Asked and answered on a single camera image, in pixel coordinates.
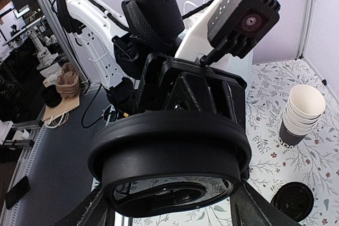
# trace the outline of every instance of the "stack of cups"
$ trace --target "stack of cups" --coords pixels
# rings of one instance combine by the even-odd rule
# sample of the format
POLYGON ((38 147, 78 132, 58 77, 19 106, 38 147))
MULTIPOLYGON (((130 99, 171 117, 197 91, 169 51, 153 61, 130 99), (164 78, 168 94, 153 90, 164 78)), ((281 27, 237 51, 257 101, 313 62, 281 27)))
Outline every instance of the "stack of cups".
POLYGON ((297 85, 291 89, 283 112, 279 142, 293 148, 315 127, 326 107, 323 95, 314 87, 297 85))

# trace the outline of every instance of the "tablecloth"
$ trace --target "tablecloth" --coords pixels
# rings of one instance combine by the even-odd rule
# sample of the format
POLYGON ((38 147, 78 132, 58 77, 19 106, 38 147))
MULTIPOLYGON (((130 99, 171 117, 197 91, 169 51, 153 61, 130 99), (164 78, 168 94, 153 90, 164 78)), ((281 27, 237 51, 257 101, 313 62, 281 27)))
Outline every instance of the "tablecloth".
MULTIPOLYGON (((310 187, 315 202, 301 225, 339 225, 339 105, 303 60, 254 65, 248 84, 246 132, 252 148, 248 182, 271 201, 289 182, 310 187), (290 89, 316 87, 325 96, 326 110, 316 128, 293 149, 278 144, 282 111, 290 89)), ((133 220, 133 226, 229 226, 229 199, 194 211, 133 220)))

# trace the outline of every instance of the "camera lens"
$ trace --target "camera lens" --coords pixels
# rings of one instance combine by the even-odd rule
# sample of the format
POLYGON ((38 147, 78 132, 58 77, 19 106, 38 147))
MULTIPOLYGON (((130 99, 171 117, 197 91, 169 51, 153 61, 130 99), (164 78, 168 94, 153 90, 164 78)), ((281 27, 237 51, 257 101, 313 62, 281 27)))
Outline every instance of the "camera lens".
POLYGON ((260 28, 261 24, 262 18, 259 15, 252 13, 243 18, 242 29, 247 32, 254 32, 260 28))

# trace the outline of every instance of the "smartphone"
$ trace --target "smartphone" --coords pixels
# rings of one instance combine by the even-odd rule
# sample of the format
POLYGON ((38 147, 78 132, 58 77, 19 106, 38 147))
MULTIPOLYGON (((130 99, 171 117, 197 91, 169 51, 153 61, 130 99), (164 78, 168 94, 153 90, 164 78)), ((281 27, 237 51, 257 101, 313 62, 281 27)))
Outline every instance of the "smartphone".
POLYGON ((30 189, 28 177, 24 176, 8 193, 6 193, 6 208, 11 209, 30 189))

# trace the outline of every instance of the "floral tablecloth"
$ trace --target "floral tablecloth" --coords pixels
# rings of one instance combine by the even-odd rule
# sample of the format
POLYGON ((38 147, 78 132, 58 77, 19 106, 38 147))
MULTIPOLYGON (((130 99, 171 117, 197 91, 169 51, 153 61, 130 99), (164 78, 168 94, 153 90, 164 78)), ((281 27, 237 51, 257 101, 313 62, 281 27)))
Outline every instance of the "floral tablecloth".
MULTIPOLYGON (((339 105, 302 60, 255 65, 246 103, 252 147, 248 182, 270 201, 288 182, 303 182, 315 202, 301 225, 339 225, 339 105), (326 98, 326 111, 312 133, 293 149, 278 144, 281 115, 294 85, 308 84, 326 98)), ((229 199, 194 211, 134 219, 133 226, 232 225, 229 199)))

